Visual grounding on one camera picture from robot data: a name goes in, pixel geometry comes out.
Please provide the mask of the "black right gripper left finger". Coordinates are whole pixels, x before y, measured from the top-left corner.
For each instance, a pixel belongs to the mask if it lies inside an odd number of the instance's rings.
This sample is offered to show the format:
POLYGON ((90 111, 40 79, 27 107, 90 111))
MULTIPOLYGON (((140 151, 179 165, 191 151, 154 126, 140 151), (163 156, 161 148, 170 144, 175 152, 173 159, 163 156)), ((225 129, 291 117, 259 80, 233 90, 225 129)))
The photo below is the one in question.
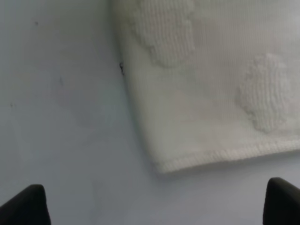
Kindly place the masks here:
POLYGON ((50 225, 46 193, 43 185, 25 188, 0 207, 2 225, 50 225))

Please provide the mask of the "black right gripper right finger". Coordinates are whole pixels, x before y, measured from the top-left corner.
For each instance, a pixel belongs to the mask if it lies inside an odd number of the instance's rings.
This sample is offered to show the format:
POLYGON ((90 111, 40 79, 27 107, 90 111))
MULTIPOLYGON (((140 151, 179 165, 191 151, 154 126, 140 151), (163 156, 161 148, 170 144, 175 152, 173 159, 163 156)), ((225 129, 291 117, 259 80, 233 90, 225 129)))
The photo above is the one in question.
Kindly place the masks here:
POLYGON ((263 208, 263 225, 298 225, 300 189, 282 178, 268 181, 263 208))

